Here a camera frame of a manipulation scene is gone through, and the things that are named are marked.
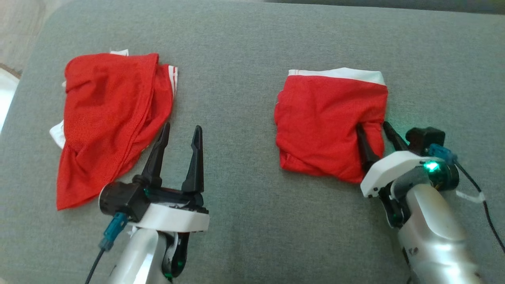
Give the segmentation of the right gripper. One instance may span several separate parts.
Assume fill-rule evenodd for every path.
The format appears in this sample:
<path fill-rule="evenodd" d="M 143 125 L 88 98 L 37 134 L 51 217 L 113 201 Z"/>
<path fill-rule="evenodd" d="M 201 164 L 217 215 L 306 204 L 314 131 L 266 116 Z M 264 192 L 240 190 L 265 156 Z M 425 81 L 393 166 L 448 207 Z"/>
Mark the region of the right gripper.
<path fill-rule="evenodd" d="M 427 184 L 437 191 L 450 191 L 459 184 L 459 172 L 455 164 L 440 157 L 419 156 L 408 151 L 409 146 L 384 121 L 384 133 L 395 152 L 381 158 L 381 135 L 375 129 L 361 123 L 356 126 L 359 161 L 365 176 L 360 184 L 364 197 L 378 197 L 390 189 L 390 198 L 402 198 L 418 184 Z"/>

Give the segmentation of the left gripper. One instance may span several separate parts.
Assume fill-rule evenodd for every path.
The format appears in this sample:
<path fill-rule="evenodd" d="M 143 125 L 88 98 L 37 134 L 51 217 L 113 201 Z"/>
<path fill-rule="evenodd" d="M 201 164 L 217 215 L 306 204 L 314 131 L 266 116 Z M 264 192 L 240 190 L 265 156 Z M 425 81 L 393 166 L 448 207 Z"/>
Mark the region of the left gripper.
<path fill-rule="evenodd" d="M 209 211 L 204 207 L 203 129 L 195 126 L 191 142 L 193 151 L 186 179 L 181 190 L 160 188 L 160 177 L 165 148 L 168 145 L 171 125 L 166 122 L 153 144 L 141 173 L 146 185 L 152 189 L 144 192 L 150 202 L 144 216 L 138 222 L 130 221 L 134 228 L 147 228 L 159 232 L 205 232 L 209 229 Z"/>

